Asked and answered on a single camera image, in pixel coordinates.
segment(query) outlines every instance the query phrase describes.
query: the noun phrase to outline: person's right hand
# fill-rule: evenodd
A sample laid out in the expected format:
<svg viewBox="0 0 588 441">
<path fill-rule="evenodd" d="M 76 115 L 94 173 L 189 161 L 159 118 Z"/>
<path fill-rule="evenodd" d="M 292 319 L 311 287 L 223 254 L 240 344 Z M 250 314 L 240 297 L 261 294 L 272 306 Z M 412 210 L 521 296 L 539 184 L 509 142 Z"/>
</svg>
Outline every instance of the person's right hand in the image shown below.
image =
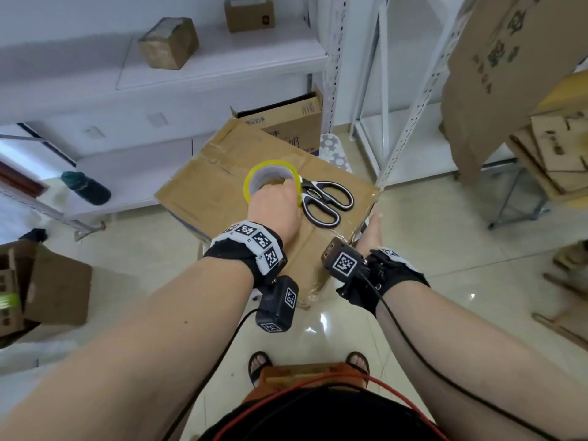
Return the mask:
<svg viewBox="0 0 588 441">
<path fill-rule="evenodd" d="M 380 225 L 382 224 L 382 214 L 377 213 L 369 219 L 367 229 L 364 230 L 361 238 L 357 242 L 355 249 L 365 257 L 370 254 L 370 249 L 377 249 L 383 246 L 382 232 Z"/>
<path fill-rule="evenodd" d="M 255 192 L 249 200 L 247 220 L 273 230 L 285 246 L 296 235 L 302 221 L 294 181 L 286 179 L 284 184 L 268 184 Z"/>
</svg>

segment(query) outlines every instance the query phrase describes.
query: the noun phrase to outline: scissors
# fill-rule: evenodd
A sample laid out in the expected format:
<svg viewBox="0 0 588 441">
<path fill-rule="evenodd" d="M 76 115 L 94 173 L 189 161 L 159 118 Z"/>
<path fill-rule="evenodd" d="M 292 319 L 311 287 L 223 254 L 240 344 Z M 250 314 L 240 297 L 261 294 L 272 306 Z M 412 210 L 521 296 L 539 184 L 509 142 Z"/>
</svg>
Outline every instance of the scissors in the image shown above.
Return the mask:
<svg viewBox="0 0 588 441">
<path fill-rule="evenodd" d="M 353 195 L 345 186 L 333 181 L 308 181 L 300 177 L 300 185 L 302 187 L 302 210 L 312 224 L 319 228 L 335 228 L 339 226 L 341 222 L 341 215 L 339 212 L 331 208 L 329 205 L 333 204 L 339 210 L 351 210 L 353 208 L 354 199 Z M 324 191 L 324 188 L 330 187 L 342 192 L 348 200 L 348 204 L 342 204 L 341 201 L 337 200 L 334 196 L 329 195 Z M 310 205 L 315 205 L 320 210 L 325 212 L 331 218 L 333 222 L 324 222 L 315 218 L 310 210 Z"/>
</svg>

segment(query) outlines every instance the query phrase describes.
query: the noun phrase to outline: person's left hand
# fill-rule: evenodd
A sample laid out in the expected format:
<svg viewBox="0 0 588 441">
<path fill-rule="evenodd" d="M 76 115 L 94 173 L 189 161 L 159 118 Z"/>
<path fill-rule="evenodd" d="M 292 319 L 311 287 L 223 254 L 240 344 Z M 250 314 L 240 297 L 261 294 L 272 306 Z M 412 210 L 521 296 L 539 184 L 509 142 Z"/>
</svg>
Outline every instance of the person's left hand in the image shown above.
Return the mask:
<svg viewBox="0 0 588 441">
<path fill-rule="evenodd" d="M 272 229 L 285 246 L 296 235 L 302 221 L 294 181 L 286 179 L 284 184 L 265 185 L 255 192 L 249 200 L 247 220 Z"/>
</svg>

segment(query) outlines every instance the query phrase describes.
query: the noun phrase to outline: yellow tape roll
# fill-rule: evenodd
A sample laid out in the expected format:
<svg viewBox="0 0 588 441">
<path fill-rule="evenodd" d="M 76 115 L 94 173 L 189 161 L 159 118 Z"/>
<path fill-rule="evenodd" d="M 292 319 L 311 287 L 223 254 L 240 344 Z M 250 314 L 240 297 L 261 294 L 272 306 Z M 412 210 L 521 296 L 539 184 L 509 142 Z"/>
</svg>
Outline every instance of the yellow tape roll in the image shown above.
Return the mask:
<svg viewBox="0 0 588 441">
<path fill-rule="evenodd" d="M 298 205 L 302 204 L 302 186 L 296 169 L 285 161 L 270 159 L 257 164 L 249 170 L 243 183 L 243 194 L 249 203 L 251 196 L 273 179 L 292 179 L 298 192 Z"/>
</svg>

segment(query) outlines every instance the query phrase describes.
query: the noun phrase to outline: orange pants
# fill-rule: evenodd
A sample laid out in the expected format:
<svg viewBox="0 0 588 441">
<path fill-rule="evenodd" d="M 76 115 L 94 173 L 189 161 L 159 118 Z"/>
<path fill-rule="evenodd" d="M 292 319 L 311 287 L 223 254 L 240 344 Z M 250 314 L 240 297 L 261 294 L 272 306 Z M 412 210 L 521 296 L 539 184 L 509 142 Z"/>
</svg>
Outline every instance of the orange pants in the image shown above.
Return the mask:
<svg viewBox="0 0 588 441">
<path fill-rule="evenodd" d="M 243 402 L 262 399 L 270 394 L 274 394 L 285 390 L 299 382 L 307 381 L 312 378 L 317 378 L 326 373 L 344 373 L 353 375 L 354 377 L 345 378 L 328 378 L 325 380 L 318 380 L 305 387 L 316 387 L 332 382 L 345 382 L 357 387 L 366 387 L 366 383 L 359 372 L 344 362 L 338 363 L 315 363 L 307 365 L 293 365 L 285 367 L 265 367 L 261 370 L 259 377 L 259 385 L 255 387 L 243 400 Z"/>
</svg>

